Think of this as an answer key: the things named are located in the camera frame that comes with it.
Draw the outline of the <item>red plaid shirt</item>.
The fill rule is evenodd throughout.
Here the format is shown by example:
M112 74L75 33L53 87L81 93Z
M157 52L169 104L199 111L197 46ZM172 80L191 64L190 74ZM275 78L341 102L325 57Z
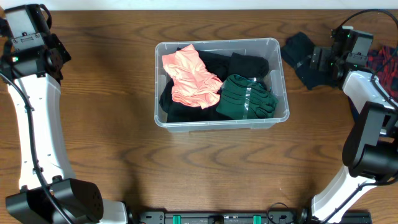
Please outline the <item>red plaid shirt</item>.
M395 48L384 45L368 52L367 68L377 71L379 83L387 94L397 102L397 54Z

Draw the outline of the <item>dark cloth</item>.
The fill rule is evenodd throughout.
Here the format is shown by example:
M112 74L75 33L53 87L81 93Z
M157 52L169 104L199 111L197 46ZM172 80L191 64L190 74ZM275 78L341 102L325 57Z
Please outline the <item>dark cloth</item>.
M295 70L295 74L308 90L320 85L336 87L337 83L328 72L310 68L314 48L315 44L307 35L298 32L285 41L280 54L287 64Z

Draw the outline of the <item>black cloth with band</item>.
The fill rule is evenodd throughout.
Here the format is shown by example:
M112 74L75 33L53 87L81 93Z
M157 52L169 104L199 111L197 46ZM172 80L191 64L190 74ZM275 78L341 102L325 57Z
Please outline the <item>black cloth with band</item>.
M264 78L269 72L269 62L262 57L233 53L230 57L228 75L245 78Z

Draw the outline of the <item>green cloth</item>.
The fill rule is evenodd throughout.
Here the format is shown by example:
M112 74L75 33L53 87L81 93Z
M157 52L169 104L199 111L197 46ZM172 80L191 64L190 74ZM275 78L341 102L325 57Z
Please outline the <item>green cloth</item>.
M216 111L235 120L271 119L278 102L255 78L233 74L223 83Z

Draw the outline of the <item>large black shirt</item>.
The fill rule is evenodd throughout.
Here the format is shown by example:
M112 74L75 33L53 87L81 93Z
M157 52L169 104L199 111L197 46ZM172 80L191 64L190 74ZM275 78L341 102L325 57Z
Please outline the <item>large black shirt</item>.
M206 69L215 74L222 82L228 77L228 67L230 57L212 52L197 50L200 58L205 63ZM172 100L172 87L174 82L170 77L170 81L166 84L159 100L159 105L164 112L167 113L168 123L181 122L199 122L199 121L222 121L230 120L229 117L219 114L216 111L217 104L202 109L200 107L194 108L185 106L181 103L176 103Z

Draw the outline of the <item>pink cloth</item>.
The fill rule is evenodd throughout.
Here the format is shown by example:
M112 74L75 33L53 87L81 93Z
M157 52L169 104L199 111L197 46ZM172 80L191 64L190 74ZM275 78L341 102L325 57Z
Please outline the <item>pink cloth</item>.
M172 100L189 107L209 108L220 100L223 82L206 69L192 44L162 56L164 70L171 77Z

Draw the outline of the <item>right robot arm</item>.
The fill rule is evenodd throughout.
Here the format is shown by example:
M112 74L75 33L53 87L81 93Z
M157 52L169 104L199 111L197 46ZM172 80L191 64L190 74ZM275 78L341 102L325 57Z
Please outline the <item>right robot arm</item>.
M332 47L315 47L310 66L338 82L358 117L343 146L342 167L311 199L301 223L339 223L365 193L397 182L397 103L366 67L373 35L339 26L331 37Z

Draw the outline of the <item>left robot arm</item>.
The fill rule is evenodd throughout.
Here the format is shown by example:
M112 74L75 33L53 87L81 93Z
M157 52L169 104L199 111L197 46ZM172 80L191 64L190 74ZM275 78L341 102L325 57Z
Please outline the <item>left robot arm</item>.
M21 145L19 192L6 197L6 209L21 223L127 223L125 204L78 180L68 159L60 83L71 56L51 26L43 4L6 9L1 19L7 37L1 78L16 110Z

